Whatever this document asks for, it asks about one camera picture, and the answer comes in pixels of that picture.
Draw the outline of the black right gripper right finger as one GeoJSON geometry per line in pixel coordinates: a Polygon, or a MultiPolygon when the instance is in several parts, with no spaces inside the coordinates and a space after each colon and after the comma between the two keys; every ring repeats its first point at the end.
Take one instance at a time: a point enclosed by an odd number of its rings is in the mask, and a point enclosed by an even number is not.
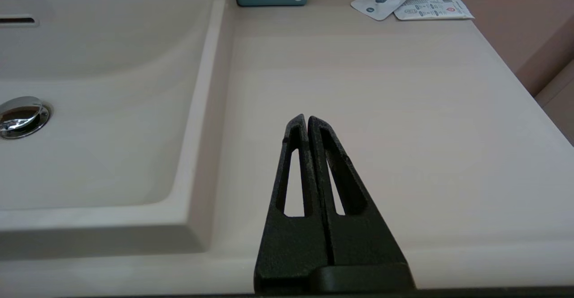
{"type": "Polygon", "coordinates": [[[334,129],[312,116],[308,137],[332,265],[407,265],[334,129]]]}

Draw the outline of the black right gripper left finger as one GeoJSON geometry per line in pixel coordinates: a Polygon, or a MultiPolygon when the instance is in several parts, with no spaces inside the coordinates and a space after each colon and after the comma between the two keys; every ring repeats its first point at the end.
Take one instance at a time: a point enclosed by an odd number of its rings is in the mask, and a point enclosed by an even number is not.
{"type": "Polygon", "coordinates": [[[326,276],[333,254],[323,189],[330,178],[319,162],[315,136],[303,114],[287,123],[254,269],[256,294],[330,294],[326,276]],[[285,214],[294,151],[299,153],[303,216],[285,214]]]}

